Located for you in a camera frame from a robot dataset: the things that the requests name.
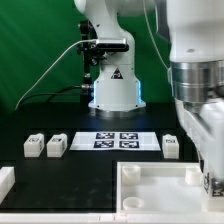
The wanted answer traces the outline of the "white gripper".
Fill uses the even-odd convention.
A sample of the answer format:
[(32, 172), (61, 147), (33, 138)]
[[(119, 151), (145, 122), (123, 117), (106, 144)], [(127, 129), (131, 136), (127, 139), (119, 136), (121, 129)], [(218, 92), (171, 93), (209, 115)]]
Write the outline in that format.
[(224, 100), (210, 100), (199, 113), (186, 110), (182, 101), (176, 100), (175, 105), (182, 128), (204, 160), (204, 170), (224, 181)]

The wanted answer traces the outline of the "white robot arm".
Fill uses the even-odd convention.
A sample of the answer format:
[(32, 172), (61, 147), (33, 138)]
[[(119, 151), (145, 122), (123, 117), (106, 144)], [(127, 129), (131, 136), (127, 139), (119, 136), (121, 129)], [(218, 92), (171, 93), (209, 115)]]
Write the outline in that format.
[(119, 16), (156, 11), (157, 32), (171, 43), (168, 80), (178, 117), (195, 141), (214, 185), (224, 183), (224, 0), (74, 0), (96, 31), (100, 75), (89, 107), (105, 115), (143, 108), (135, 41)]

